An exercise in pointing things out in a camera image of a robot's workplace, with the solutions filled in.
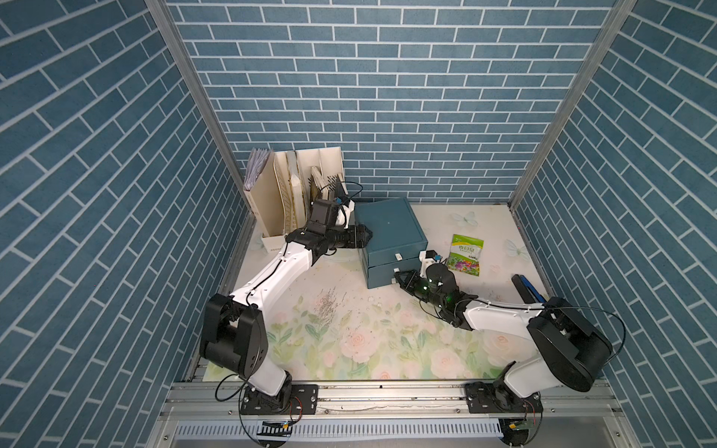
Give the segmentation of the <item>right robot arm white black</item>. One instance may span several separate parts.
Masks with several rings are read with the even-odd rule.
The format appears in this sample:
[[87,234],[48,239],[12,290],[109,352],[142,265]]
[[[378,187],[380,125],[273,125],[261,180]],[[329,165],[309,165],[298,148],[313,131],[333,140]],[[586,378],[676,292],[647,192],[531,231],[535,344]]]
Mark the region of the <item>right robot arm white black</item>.
[[454,273],[442,263],[397,271],[394,278],[402,290],[434,306],[436,317],[455,328],[496,332],[530,345],[530,356],[509,358],[491,384],[492,398],[502,409],[560,385],[588,392],[615,356],[608,338],[562,298],[533,304],[489,302],[461,291]]

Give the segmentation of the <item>green flower seed bag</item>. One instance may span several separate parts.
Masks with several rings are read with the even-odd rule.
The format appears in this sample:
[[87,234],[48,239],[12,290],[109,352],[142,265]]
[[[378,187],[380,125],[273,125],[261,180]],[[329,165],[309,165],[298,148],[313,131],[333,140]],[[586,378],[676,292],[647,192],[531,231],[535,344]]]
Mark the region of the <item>green flower seed bag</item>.
[[484,244],[482,239],[454,234],[446,266],[455,272],[480,276],[480,258]]

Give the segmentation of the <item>teal drawer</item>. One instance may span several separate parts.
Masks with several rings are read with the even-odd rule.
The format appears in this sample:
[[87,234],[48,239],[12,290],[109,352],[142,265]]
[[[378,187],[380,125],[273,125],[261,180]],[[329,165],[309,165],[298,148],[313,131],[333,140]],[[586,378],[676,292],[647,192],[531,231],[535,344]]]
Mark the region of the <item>teal drawer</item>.
[[373,267],[367,267],[365,264],[362,264],[368,289],[391,285],[395,282],[395,274],[397,272],[419,271],[420,267],[421,261],[418,258],[403,259],[402,261],[393,261]]

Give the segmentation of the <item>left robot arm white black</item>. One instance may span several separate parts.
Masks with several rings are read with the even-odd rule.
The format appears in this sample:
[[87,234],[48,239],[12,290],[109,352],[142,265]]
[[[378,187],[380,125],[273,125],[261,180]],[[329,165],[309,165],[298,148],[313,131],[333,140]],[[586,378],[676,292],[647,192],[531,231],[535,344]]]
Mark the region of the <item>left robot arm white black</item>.
[[304,227],[285,236],[285,244],[253,279],[229,295],[217,294],[205,306],[199,352],[232,371],[271,399],[282,399],[289,374],[268,358],[264,315],[289,286],[333,249],[365,248],[373,237],[352,224],[355,203],[347,196],[316,199]]

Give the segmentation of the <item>teal drawer cabinet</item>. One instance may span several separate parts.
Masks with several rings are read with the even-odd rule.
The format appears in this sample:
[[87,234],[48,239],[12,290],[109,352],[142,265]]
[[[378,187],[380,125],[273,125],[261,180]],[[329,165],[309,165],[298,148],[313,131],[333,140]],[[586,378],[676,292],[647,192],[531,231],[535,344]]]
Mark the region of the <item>teal drawer cabinet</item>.
[[365,225],[373,238],[360,250],[361,266],[367,267],[419,259],[428,247],[428,239],[406,198],[373,203],[358,203],[356,224]]

